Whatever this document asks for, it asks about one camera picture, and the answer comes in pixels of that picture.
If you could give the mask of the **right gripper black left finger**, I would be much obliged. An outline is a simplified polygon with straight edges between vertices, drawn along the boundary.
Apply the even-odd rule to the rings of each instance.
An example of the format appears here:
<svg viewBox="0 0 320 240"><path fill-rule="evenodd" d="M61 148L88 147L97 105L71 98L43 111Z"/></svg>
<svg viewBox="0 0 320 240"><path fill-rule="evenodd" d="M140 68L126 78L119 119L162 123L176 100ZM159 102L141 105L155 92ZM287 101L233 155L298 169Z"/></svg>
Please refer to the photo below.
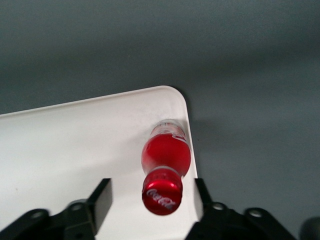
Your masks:
<svg viewBox="0 0 320 240"><path fill-rule="evenodd" d="M112 180L104 178L86 199L51 217L51 240L94 240L112 206Z"/></svg>

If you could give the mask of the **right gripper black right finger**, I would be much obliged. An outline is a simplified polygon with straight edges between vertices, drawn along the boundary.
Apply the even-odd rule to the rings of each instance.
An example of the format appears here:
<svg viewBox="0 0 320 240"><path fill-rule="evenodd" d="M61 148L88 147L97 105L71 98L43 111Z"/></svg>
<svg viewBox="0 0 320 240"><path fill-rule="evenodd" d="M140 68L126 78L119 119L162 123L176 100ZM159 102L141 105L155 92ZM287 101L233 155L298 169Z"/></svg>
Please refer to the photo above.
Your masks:
<svg viewBox="0 0 320 240"><path fill-rule="evenodd" d="M239 233L228 224L227 206L214 202L202 178L194 180L195 207L198 216L186 235L187 240L239 240Z"/></svg>

